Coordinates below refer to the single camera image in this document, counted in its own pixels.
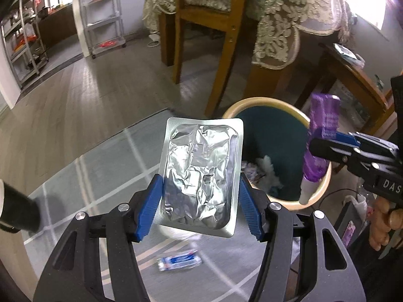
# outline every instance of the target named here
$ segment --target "dining table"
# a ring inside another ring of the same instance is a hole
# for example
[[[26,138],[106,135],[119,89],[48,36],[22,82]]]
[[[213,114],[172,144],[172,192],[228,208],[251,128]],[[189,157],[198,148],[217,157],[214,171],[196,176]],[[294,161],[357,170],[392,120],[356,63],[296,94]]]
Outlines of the dining table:
[[[231,0],[185,2],[223,12],[229,12],[231,6]],[[151,33],[160,32],[166,65],[173,64],[175,8],[175,0],[144,2],[144,25]],[[292,69],[300,50],[301,32],[324,36],[339,31],[340,43],[351,34],[352,14],[345,0],[246,0],[245,15],[255,22],[256,35],[244,98],[272,97],[279,90],[281,77]]]

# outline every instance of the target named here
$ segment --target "black cable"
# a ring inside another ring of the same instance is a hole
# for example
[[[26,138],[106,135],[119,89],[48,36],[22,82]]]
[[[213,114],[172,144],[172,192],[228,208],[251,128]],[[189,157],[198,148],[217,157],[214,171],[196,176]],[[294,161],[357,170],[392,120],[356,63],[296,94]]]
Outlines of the black cable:
[[[326,195],[326,196],[322,199],[322,201],[319,203],[318,210],[320,210],[320,207],[321,207],[323,201],[325,201],[325,199],[326,199],[327,197],[329,197],[330,195],[332,195],[332,194],[334,194],[334,193],[337,193],[337,192],[339,192],[339,191],[352,191],[352,192],[355,192],[356,195],[358,195],[358,192],[357,192],[356,190],[353,190],[353,189],[351,189],[351,188],[341,188],[341,189],[339,189],[339,190],[333,191],[333,192],[329,193],[328,195]]]

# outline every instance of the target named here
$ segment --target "blue gripper pad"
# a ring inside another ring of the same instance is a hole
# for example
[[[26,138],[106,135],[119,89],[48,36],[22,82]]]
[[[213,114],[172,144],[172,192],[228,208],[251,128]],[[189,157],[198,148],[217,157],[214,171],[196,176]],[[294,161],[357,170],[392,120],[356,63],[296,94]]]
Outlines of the blue gripper pad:
[[[155,212],[157,211],[158,204],[162,198],[163,185],[163,178],[161,175],[156,174],[146,189],[148,194],[136,219],[138,225],[135,236],[139,242],[142,241],[144,236],[147,236],[150,231]]]
[[[345,133],[341,133],[341,132],[336,133],[336,141],[339,141],[341,143],[350,144],[350,145],[357,146],[357,147],[360,146],[359,142],[355,139],[354,136],[348,135]]]
[[[248,187],[250,186],[247,185],[241,177],[239,183],[239,202],[241,203],[241,208],[248,222],[251,234],[255,235],[257,240],[261,240],[264,234],[263,228],[261,227],[261,213],[257,209]]]

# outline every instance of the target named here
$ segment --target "wooden chair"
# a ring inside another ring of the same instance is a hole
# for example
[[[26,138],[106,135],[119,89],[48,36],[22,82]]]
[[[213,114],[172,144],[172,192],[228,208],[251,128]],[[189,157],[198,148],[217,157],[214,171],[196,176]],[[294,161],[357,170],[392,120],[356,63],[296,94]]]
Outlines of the wooden chair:
[[[176,0],[176,37],[173,69],[173,81],[175,84],[180,82],[181,77],[185,22],[196,23],[226,33],[216,78],[204,112],[208,117],[211,117],[218,107],[228,83],[234,62],[234,53],[239,37],[244,9],[245,0],[231,0],[231,11],[229,13],[220,12],[212,8],[189,6],[185,4],[185,0]],[[162,40],[165,40],[165,37],[163,36],[166,36],[165,33],[162,33],[161,37]]]
[[[323,43],[319,45],[324,52],[319,60],[318,68],[294,106],[301,109],[321,79],[325,79],[322,93],[328,93],[336,79],[339,79],[370,114],[370,119],[361,128],[361,132],[375,134],[394,112],[393,101],[387,102],[392,92],[388,91],[384,96],[362,69],[342,58],[333,46]]]

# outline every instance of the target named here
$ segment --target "plastic wrapper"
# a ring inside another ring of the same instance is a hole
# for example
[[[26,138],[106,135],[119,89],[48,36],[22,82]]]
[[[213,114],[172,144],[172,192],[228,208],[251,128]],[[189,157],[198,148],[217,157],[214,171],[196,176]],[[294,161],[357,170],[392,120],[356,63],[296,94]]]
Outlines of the plastic wrapper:
[[[231,237],[242,142],[240,119],[168,119],[159,171],[164,192],[154,222]]]
[[[157,259],[159,271],[190,269],[202,263],[197,250],[164,253]]]

